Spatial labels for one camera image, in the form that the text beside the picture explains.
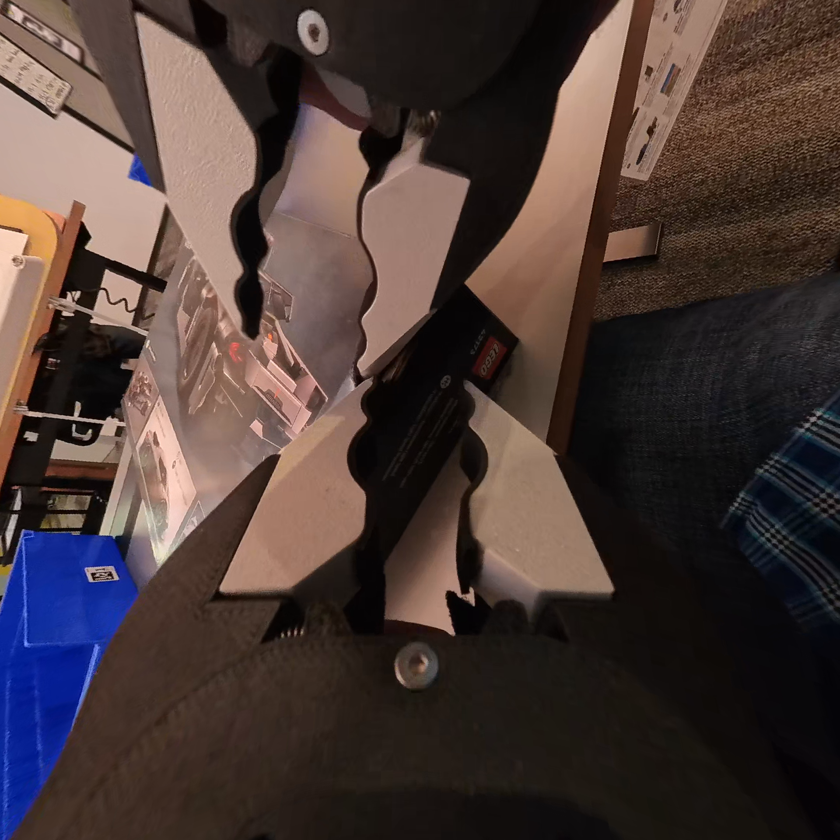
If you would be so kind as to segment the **lego set cardboard box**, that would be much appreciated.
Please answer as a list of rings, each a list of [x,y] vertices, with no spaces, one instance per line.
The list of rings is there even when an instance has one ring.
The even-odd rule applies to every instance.
[[[259,337],[244,336],[184,245],[123,405],[154,565],[265,459],[354,388],[371,269],[357,238],[274,212],[260,268]],[[399,540],[463,428],[455,388],[488,394],[519,339],[467,287],[422,327],[376,388],[370,498]]]

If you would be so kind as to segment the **black box with white labels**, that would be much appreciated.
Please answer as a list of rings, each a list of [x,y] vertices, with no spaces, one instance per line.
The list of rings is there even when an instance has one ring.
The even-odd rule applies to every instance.
[[[69,83],[64,111],[132,152],[133,142],[69,3],[11,1],[1,2],[1,6],[2,35]]]

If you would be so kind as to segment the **blue plastic bin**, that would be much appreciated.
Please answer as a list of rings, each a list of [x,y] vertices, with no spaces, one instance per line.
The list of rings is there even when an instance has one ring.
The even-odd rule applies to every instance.
[[[53,770],[138,594],[114,537],[24,531],[1,611],[1,837]]]

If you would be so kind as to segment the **printed paper sheet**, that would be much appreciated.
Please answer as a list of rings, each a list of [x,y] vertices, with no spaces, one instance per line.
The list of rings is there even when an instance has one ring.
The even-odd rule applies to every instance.
[[[651,176],[697,76],[726,1],[655,1],[627,135],[622,176]]]

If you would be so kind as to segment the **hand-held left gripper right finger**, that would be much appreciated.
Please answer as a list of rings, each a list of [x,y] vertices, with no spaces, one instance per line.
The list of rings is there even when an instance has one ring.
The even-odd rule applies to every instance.
[[[473,384],[464,394],[461,592],[488,604],[611,599],[613,581],[552,449]]]

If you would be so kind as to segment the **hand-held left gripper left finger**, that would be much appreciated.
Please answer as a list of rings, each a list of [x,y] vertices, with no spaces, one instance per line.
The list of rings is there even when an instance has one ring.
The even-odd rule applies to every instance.
[[[359,585],[354,545],[366,497],[350,469],[350,447],[368,418],[360,384],[280,453],[219,586],[221,595],[350,599]]]

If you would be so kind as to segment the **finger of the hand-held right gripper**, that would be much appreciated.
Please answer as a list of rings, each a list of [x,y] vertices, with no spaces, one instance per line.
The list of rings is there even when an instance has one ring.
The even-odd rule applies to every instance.
[[[470,179],[427,161],[429,141],[407,129],[361,198],[360,241],[374,276],[372,301],[360,317],[363,380],[382,373],[438,309],[434,299]]]
[[[259,202],[287,155],[302,58],[268,45],[245,67],[226,47],[194,45],[147,14],[135,25],[166,198],[224,306],[254,339],[268,251]]]

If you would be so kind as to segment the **wooden rack with black frame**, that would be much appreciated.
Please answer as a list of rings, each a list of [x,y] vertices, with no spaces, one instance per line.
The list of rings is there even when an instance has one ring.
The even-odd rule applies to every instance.
[[[2,563],[10,564],[20,535],[29,525],[37,530],[46,514],[46,497],[58,492],[62,476],[49,474],[49,462],[59,425],[78,422],[94,426],[98,418],[64,412],[74,377],[81,371],[85,336],[96,313],[62,291],[76,289],[80,299],[94,302],[106,271],[141,288],[162,293],[166,280],[149,272],[102,257],[88,249],[90,235],[83,222],[85,206],[73,202],[60,227],[57,215],[2,196],[2,216],[38,215],[54,228],[48,246],[49,265],[39,269],[36,300],[24,315],[23,348],[16,352],[11,385],[2,405]]]

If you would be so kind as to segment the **person's blue jeans leg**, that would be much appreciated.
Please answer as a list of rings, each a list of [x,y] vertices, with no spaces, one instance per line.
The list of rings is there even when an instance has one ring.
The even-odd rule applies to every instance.
[[[838,267],[597,324],[572,459],[695,579],[819,838],[838,838],[838,647],[800,629],[722,522],[838,393]]]

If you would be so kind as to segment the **white plastic box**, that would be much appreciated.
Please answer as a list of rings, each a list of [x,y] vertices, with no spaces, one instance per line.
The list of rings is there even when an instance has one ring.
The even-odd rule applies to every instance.
[[[1,411],[10,399],[45,263],[25,253],[29,237],[1,228]]]

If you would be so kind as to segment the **person's plaid shirt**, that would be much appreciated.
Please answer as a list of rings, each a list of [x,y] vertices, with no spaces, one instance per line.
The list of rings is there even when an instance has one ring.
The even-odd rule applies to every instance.
[[[838,647],[838,393],[755,471],[722,527],[800,629]]]

